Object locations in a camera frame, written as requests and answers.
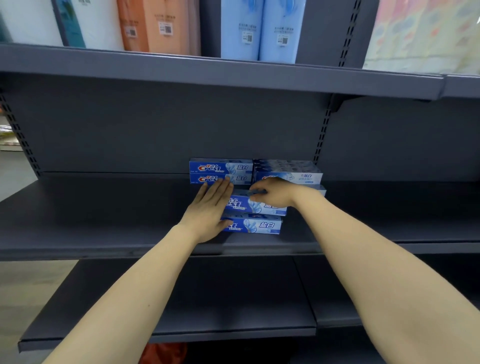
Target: finger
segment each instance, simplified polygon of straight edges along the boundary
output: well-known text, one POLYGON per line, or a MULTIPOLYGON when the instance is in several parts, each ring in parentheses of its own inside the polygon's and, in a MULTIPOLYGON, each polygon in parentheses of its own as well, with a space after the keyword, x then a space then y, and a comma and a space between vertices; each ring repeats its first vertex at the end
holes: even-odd
POLYGON ((266 194, 253 194, 253 195, 250 196, 250 200, 252 200, 253 202, 266 203, 267 195, 268 195, 268 193, 266 193, 266 194))
POLYGON ((255 182, 253 185, 250 186, 249 190, 264 190, 265 187, 268 185, 268 178, 265 178, 264 180, 259 180, 255 182))
POLYGON ((200 187, 200 190, 198 190, 197 196, 195 196, 195 198, 193 199, 193 204, 197 204, 202 200, 202 198, 205 196, 205 192, 207 192, 207 188, 207 182, 204 182, 200 187))
POLYGON ((229 183, 221 197, 219 198, 217 202, 217 206, 220 206, 222 208, 225 208, 225 206, 228 203, 228 200, 230 199, 230 196, 232 196, 233 192, 233 183, 229 183))
POLYGON ((219 223, 216 226, 216 231, 217 234, 221 232, 223 229, 226 229, 228 226, 233 224, 232 220, 220 220, 219 223))
POLYGON ((230 185, 230 178, 226 177, 223 180, 222 184, 218 187, 215 194, 212 196, 212 199, 210 200, 210 202, 216 205, 219 202, 220 198, 222 198, 223 193, 225 192, 225 190, 228 188, 229 185, 230 185))
POLYGON ((223 178, 219 178, 218 180, 216 180, 215 183, 210 186, 207 193, 205 193, 205 196, 202 201, 205 201, 205 202, 209 201, 212 198, 212 196, 215 194, 215 192, 218 190, 222 182, 223 182, 223 178))

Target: orange bag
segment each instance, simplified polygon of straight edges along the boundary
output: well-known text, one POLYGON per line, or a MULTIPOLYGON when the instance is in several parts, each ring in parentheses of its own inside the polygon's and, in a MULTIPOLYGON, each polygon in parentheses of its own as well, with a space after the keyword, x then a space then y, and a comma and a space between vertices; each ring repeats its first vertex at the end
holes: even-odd
POLYGON ((187 343, 150 344, 145 346, 139 364, 182 364, 187 355, 187 343))

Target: tiled floor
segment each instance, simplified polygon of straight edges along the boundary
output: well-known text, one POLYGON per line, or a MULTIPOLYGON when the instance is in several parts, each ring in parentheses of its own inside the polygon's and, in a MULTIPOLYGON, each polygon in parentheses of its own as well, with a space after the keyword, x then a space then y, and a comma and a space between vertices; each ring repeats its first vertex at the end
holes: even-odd
MULTIPOLYGON (((35 180, 22 152, 0 151, 0 201, 35 180)), ((0 364, 40 364, 46 358, 48 352, 19 354, 17 342, 75 263, 0 262, 0 364)))

